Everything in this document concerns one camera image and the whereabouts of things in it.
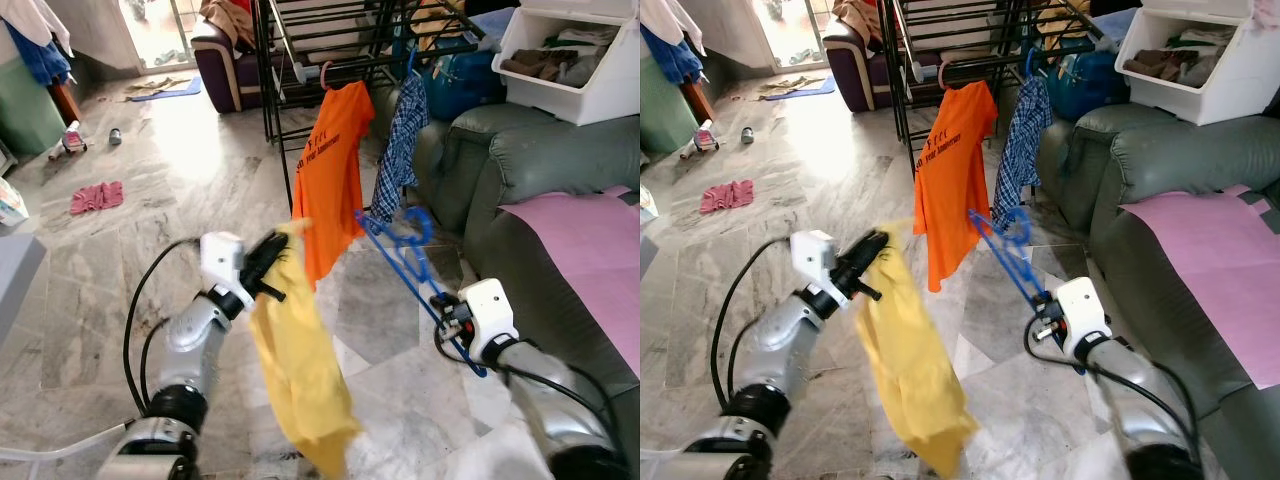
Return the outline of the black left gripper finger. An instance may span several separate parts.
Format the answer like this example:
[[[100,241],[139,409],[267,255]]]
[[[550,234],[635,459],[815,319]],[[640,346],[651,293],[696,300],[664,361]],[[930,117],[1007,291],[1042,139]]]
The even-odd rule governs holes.
[[[881,233],[868,232],[840,256],[840,274],[861,276],[881,252]]]
[[[289,236],[266,236],[262,238],[262,280],[283,259],[289,242]]]
[[[282,251],[282,233],[271,232],[248,253],[248,275],[264,276],[274,266]]]
[[[884,230],[868,230],[864,237],[855,243],[855,278],[861,279],[869,266],[881,256],[881,252],[890,244],[890,233]]]

